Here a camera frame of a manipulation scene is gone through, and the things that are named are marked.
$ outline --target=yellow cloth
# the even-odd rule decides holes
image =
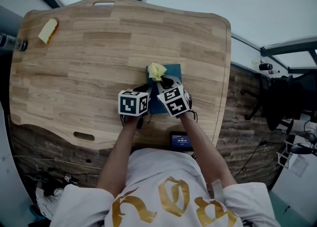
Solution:
[[[148,66],[149,78],[152,78],[153,81],[162,81],[161,76],[164,75],[166,68],[159,63],[151,63]]]

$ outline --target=gold print on shirt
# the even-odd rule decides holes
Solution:
[[[218,201],[206,202],[202,197],[197,197],[195,199],[195,203],[199,206],[199,208],[197,209],[197,217],[203,227],[212,224],[214,221],[216,221],[218,218],[223,217],[225,214],[228,214],[228,227],[233,227],[237,221],[237,218],[230,210],[227,210],[226,212],[223,211],[223,208]],[[214,219],[211,219],[209,216],[207,216],[205,212],[205,208],[211,204],[214,205],[216,215],[216,218]]]
[[[165,184],[167,182],[175,183],[175,185],[173,185],[171,188],[173,201],[171,201],[170,198],[168,197],[168,194],[165,188]],[[182,193],[184,197],[184,206],[182,209],[176,206],[176,203],[179,198],[179,187],[182,189]],[[189,187],[185,181],[183,180],[177,181],[173,177],[168,177],[162,184],[158,186],[158,192],[159,192],[159,199],[163,209],[165,209],[166,211],[178,217],[181,217],[184,214],[189,203]]]
[[[125,213],[122,213],[120,210],[120,205],[122,203],[129,203],[133,205],[138,211],[140,220],[145,221],[149,224],[154,221],[154,218],[156,217],[157,212],[152,212],[147,210],[147,207],[145,206],[144,202],[140,198],[136,196],[128,196],[129,194],[133,193],[137,189],[138,187],[132,191],[125,193],[123,196],[117,198],[112,204],[113,227],[119,227],[122,221],[122,216],[125,215]]]

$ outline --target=blue mat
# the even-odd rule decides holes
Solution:
[[[175,76],[178,77],[180,82],[182,82],[182,73],[180,71],[180,64],[167,64],[163,66],[167,69],[165,75]],[[149,102],[149,108],[152,115],[155,114],[164,114],[167,113],[165,108],[159,102],[157,95],[159,94],[157,83],[149,78],[148,67],[146,67],[147,73],[147,83],[152,86],[152,93],[151,93],[151,101]]]

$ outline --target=small display screen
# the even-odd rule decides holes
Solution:
[[[192,147],[188,136],[186,135],[172,135],[172,146],[174,147]]]

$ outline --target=chair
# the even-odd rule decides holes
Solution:
[[[263,77],[260,74],[260,95],[254,94],[248,90],[241,90],[241,94],[249,94],[255,97],[258,102],[250,115],[245,115],[246,120],[252,119],[256,112],[262,107],[262,116],[266,118],[270,130],[275,130],[279,124],[286,126],[287,134],[292,129],[293,121],[287,123],[282,121],[284,116],[293,113],[300,113],[301,91],[300,84],[295,84],[293,76],[275,78],[267,81],[268,89],[263,86]]]
[[[301,113],[311,117],[311,122],[316,122],[315,112],[317,111],[317,71],[311,70],[299,77],[294,82],[303,87]]]

